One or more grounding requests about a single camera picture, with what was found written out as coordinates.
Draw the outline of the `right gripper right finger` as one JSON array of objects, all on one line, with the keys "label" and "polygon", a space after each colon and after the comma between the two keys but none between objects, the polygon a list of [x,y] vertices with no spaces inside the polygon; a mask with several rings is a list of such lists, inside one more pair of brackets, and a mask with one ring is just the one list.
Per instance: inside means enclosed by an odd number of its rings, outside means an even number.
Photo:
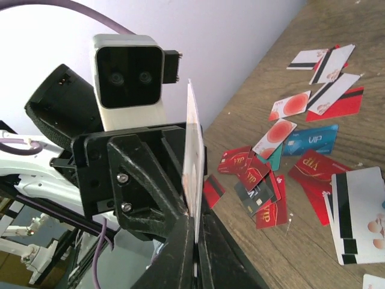
[{"label": "right gripper right finger", "polygon": [[263,277],[212,211],[201,216],[197,288],[268,288]]}]

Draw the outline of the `white card edgewise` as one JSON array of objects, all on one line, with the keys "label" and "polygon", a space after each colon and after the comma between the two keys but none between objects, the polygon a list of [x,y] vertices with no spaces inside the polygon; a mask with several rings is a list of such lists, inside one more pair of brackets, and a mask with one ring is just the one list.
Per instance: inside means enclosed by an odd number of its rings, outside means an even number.
[{"label": "white card edgewise", "polygon": [[202,207],[205,147],[192,80],[187,85],[185,150],[183,158],[182,186],[189,215],[194,219],[194,247],[199,242]]}]

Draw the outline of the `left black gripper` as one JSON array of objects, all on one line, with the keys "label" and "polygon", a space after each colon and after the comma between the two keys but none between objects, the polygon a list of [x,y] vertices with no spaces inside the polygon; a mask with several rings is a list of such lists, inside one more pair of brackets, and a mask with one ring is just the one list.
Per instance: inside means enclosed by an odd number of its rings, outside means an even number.
[{"label": "left black gripper", "polygon": [[180,217],[191,217],[182,186],[185,129],[177,123],[79,135],[51,166],[79,189],[87,219],[113,211],[137,238],[165,240]]}]

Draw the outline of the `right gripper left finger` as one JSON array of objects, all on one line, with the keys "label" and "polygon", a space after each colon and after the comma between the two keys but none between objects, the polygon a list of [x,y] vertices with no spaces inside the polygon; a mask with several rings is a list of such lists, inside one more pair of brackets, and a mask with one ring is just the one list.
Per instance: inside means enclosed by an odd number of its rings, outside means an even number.
[{"label": "right gripper left finger", "polygon": [[157,259],[132,288],[183,289],[194,282],[194,219],[179,218]]}]

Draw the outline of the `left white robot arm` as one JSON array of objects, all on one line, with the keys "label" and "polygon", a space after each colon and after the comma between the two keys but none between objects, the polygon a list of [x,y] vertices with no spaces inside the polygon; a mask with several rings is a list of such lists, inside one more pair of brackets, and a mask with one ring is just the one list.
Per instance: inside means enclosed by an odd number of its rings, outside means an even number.
[{"label": "left white robot arm", "polygon": [[25,105],[43,135],[1,131],[1,188],[97,235],[165,240],[200,230],[205,146],[192,85],[185,123],[106,132],[89,83],[61,64]]}]

